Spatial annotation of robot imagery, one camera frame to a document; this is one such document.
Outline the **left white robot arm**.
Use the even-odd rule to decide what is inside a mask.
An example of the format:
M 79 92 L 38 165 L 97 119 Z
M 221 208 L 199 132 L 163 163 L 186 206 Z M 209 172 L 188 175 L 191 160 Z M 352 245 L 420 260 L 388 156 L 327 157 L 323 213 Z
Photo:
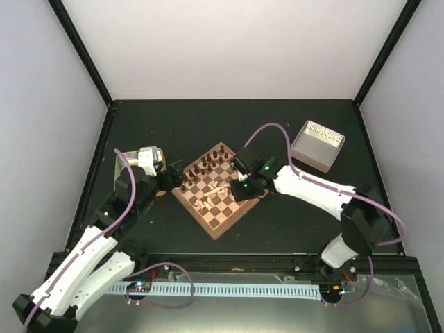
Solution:
M 125 162 L 114 190 L 59 267 L 32 294 L 19 295 L 13 308 L 23 332 L 73 332 L 83 314 L 118 281 L 143 276 L 148 251 L 125 238 L 151 208 L 157 193 L 182 185 L 184 162 L 156 175 Z

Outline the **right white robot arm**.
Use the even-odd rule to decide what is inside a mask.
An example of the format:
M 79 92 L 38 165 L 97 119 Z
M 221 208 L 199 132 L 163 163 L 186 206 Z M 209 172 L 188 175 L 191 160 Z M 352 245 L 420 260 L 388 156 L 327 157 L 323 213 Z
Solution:
M 371 255 L 391 224 L 372 187 L 355 189 L 329 182 L 276 157 L 264 162 L 246 147 L 231 158 L 230 166 L 237 172 L 230 182 L 237 202 L 268 191 L 303 200 L 340 222 L 339 235 L 322 249 L 315 263 L 317 275 L 324 280 L 337 275 L 348 260 Z

